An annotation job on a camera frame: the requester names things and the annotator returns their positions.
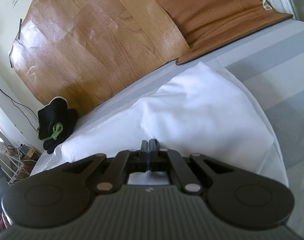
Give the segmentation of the wood pattern wall sheet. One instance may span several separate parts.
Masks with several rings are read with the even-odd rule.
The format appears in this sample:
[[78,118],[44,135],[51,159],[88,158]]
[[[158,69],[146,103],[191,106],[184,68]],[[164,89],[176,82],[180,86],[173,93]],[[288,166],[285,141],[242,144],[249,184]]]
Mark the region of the wood pattern wall sheet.
[[155,0],[32,0],[10,61],[41,103],[84,115],[188,49]]

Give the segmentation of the white printed t-shirt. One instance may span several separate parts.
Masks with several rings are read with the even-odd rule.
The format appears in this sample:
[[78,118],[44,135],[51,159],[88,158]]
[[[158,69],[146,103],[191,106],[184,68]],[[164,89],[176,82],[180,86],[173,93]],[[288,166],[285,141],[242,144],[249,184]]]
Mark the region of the white printed t-shirt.
[[202,62],[164,67],[99,105],[52,154],[41,155],[32,173],[96,153],[114,157],[150,139],[184,157],[204,154],[288,184],[277,137],[257,100],[228,70]]

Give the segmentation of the grey striped bed sheet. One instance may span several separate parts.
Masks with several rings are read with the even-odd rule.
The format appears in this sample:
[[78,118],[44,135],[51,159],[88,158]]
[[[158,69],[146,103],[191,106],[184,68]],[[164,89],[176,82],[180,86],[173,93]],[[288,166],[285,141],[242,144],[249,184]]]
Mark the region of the grey striped bed sheet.
[[197,62],[232,73],[266,114],[296,198],[288,224],[304,236],[304,22],[287,20],[198,60],[182,66],[167,63],[158,70]]

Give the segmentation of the brown mesh seat cushion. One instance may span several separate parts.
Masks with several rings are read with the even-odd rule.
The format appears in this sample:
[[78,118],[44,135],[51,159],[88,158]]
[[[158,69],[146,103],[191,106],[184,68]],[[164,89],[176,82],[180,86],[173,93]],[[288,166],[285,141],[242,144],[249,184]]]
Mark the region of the brown mesh seat cushion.
[[293,17],[278,12],[266,0],[156,1],[190,47],[176,60],[178,65]]

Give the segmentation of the black and green folded garment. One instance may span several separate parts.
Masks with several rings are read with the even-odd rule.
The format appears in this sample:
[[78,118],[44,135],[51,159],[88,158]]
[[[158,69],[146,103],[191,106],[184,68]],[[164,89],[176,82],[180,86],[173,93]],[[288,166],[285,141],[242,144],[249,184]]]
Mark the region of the black and green folded garment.
[[75,109],[68,107],[65,98],[56,96],[38,110],[38,120],[38,139],[43,142],[44,150],[52,154],[55,148],[73,133],[78,113]]

